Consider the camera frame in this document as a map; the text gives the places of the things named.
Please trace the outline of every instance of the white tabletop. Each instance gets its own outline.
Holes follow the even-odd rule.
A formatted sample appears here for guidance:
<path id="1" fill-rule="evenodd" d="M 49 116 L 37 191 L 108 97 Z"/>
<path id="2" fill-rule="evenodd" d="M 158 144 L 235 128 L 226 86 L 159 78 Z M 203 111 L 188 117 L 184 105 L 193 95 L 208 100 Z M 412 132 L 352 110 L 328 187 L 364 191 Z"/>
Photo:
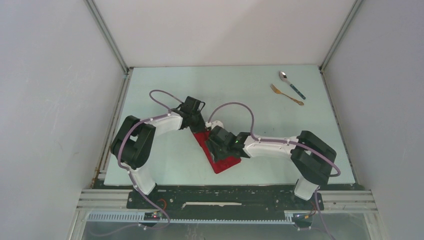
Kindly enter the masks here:
<path id="1" fill-rule="evenodd" d="M 287 74 L 288 80 L 306 100 L 280 80 L 279 71 Z M 275 94 L 270 88 L 271 83 L 283 93 L 303 101 L 304 106 Z M 204 101 L 206 106 L 202 115 L 205 121 L 221 104 L 244 103 L 255 115 L 254 133 L 260 136 L 291 137 L 298 136 L 302 130 L 311 131 L 337 152 L 334 163 L 340 168 L 341 175 L 330 178 L 329 183 L 355 183 L 326 89 L 315 65 L 135 68 L 119 126 L 128 115 L 145 119 L 167 112 L 149 98 L 153 89 L 170 92 L 182 101 L 186 96 Z M 153 94 L 171 108 L 179 104 L 160 92 Z M 213 120 L 222 121 L 225 129 L 235 135 L 250 130 L 250 114 L 239 105 L 220 109 Z M 189 129 L 156 137 L 147 165 L 159 185 L 294 184 L 300 176 L 290 159 L 269 157 L 242 158 L 241 163 L 215 174 Z M 104 184 L 131 185 L 126 171 L 118 167 L 113 155 Z"/>

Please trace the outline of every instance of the gold fork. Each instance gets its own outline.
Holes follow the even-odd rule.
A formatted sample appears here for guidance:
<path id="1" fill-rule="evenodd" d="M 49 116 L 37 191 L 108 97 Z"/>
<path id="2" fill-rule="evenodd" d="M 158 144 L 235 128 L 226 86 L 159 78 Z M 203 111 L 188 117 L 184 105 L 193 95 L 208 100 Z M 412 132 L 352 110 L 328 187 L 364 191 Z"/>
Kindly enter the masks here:
<path id="1" fill-rule="evenodd" d="M 274 84 L 272 84 L 272 83 L 271 83 L 271 89 L 274 91 L 274 93 L 276 93 L 276 94 L 282 94 L 282 95 L 284 95 L 284 96 L 288 97 L 289 99 L 293 100 L 294 102 L 296 102 L 296 103 L 297 103 L 297 104 L 299 104 L 300 106 L 303 106 L 303 105 L 304 105 L 304 103 L 303 103 L 302 101 L 298 101 L 298 100 L 294 99 L 293 97 L 291 97 L 291 96 L 289 96 L 289 95 L 287 95 L 287 94 L 282 93 L 282 92 L 281 92 L 280 90 L 278 90 L 278 89 L 276 88 L 276 86 L 274 86 Z"/>

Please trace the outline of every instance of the white wall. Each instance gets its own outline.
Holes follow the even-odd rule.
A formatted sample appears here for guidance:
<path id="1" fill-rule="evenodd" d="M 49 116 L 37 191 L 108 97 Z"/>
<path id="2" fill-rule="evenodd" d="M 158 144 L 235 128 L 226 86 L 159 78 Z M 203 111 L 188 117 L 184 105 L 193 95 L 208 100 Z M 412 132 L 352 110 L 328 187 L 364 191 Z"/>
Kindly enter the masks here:
<path id="1" fill-rule="evenodd" d="M 96 0 L 132 67 L 314 64 L 355 0 Z"/>
<path id="2" fill-rule="evenodd" d="M 424 1 L 364 1 L 325 73 L 388 233 L 423 239 Z"/>
<path id="3" fill-rule="evenodd" d="M 0 233 L 65 239 L 123 73 L 82 0 L 0 3 Z"/>

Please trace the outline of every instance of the robotic arm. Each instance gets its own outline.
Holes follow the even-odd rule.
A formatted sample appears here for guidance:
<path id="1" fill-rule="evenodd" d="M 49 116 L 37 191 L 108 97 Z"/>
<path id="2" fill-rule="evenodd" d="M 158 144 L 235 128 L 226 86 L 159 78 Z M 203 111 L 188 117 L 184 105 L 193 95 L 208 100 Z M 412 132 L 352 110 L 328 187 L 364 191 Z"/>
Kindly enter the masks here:
<path id="1" fill-rule="evenodd" d="M 137 137 L 136 140 L 127 139 L 122 149 L 119 165 L 128 169 L 128 173 L 144 194 L 148 195 L 156 186 L 146 165 L 154 137 L 187 127 L 193 133 L 211 130 L 209 139 L 205 143 L 214 162 L 231 156 L 237 158 L 266 156 L 291 159 L 302 174 L 302 177 L 296 183 L 294 194 L 304 200 L 309 200 L 318 186 L 328 183 L 332 167 L 317 155 L 308 153 L 304 148 L 289 143 L 300 142 L 334 162 L 336 152 L 311 132 L 302 131 L 299 136 L 267 137 L 263 140 L 251 136 L 249 132 L 241 132 L 235 136 L 226 131 L 219 121 L 206 127 L 201 114 L 202 108 L 199 109 L 201 104 L 203 104 L 203 108 L 204 102 L 188 96 L 185 102 L 177 108 L 171 109 L 170 113 L 145 121 L 131 133 L 129 133 L 130 129 L 139 123 L 140 119 L 130 115 L 122 123 L 112 142 L 110 151 L 118 156 L 126 135 L 130 134 Z"/>

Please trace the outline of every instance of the red cloth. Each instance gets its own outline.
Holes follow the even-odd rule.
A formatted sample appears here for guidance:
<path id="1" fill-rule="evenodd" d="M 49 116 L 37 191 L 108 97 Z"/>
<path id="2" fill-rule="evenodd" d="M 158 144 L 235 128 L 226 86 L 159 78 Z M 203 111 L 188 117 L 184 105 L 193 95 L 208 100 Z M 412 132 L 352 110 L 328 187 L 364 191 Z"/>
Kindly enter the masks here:
<path id="1" fill-rule="evenodd" d="M 216 174 L 219 174 L 220 172 L 227 170 L 227 169 L 231 168 L 232 166 L 234 166 L 234 165 L 236 165 L 236 164 L 238 164 L 242 161 L 240 158 L 230 156 L 230 157 L 227 157 L 224 160 L 214 162 L 211 154 L 209 153 L 209 149 L 208 149 L 208 147 L 206 146 L 206 143 L 205 143 L 205 141 L 208 140 L 208 138 L 209 138 L 209 132 L 210 131 L 193 133 L 193 136 L 196 138 L 200 147 L 203 149 L 204 154 L 206 154 L 207 160 L 209 160 L 209 163 L 212 166 L 212 169 Z"/>

